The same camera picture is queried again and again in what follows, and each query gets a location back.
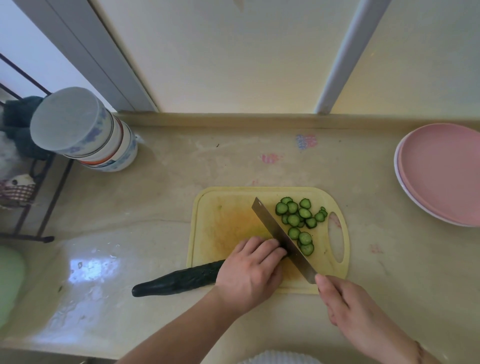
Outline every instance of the cutting board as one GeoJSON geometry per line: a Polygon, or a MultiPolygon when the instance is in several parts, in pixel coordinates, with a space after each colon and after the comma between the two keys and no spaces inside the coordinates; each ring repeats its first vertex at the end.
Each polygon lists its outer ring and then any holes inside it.
{"type": "MultiPolygon", "coordinates": [[[[252,210],[255,197],[288,231],[290,226],[284,225],[281,217],[275,214],[276,204],[285,196],[297,203],[303,198],[310,199],[312,213],[318,212],[321,206],[328,211],[325,222],[318,223],[315,229],[300,229],[312,235],[315,246],[313,254],[307,259],[317,272],[345,278],[350,260],[345,219],[335,200],[325,191],[313,187],[210,187],[201,191],[193,204],[187,267],[226,259],[241,240],[251,236],[272,237],[252,210]],[[329,242],[327,220],[332,212],[338,217],[343,234],[344,256],[341,262],[335,259],[329,242]]],[[[284,259],[281,265],[284,279],[277,292],[318,294],[317,287],[306,281],[290,259],[284,259]]]]}

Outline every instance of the kitchen counter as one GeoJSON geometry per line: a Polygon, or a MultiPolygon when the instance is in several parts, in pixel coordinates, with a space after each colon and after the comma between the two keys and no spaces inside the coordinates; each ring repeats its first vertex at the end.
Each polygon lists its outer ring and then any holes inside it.
{"type": "MultiPolygon", "coordinates": [[[[480,357],[480,229],[419,209],[396,181],[405,131],[136,127],[126,170],[75,165],[47,228],[50,244],[12,242],[29,274],[1,346],[118,359],[205,289],[133,298],[132,286],[185,267],[192,203],[209,186],[313,186],[348,225],[348,278],[445,363],[480,357]]],[[[276,294],[239,319],[205,363],[267,349],[324,364],[370,363],[329,323],[316,295],[276,294]]]]}

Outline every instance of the pink plate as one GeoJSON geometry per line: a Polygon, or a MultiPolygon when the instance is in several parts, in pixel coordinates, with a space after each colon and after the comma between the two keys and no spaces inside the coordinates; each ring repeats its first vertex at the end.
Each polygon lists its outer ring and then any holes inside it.
{"type": "Polygon", "coordinates": [[[480,226],[480,133],[455,124],[413,131],[398,153],[400,176],[433,213],[480,226]]]}

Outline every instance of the right hand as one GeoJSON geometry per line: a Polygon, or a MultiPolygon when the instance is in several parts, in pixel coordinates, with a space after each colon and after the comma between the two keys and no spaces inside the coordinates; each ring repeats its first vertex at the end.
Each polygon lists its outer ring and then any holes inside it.
{"type": "Polygon", "coordinates": [[[361,353],[384,364],[416,363],[418,349],[359,285],[317,274],[315,281],[330,322],[361,353]]]}
{"type": "Polygon", "coordinates": [[[282,282],[280,260],[287,254],[275,239],[240,242],[218,272],[213,291],[241,316],[270,298],[282,282]]]}

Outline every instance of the stacked plate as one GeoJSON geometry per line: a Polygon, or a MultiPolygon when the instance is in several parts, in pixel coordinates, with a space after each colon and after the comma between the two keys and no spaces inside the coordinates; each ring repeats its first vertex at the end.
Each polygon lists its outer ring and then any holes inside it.
{"type": "Polygon", "coordinates": [[[32,117],[35,144],[102,172],[126,168],[137,155],[135,135],[89,90],[69,87],[45,98],[32,117]]]}
{"type": "Polygon", "coordinates": [[[394,156],[395,174],[421,209],[450,224],[480,227],[480,133],[430,124],[406,135],[394,156]]]}

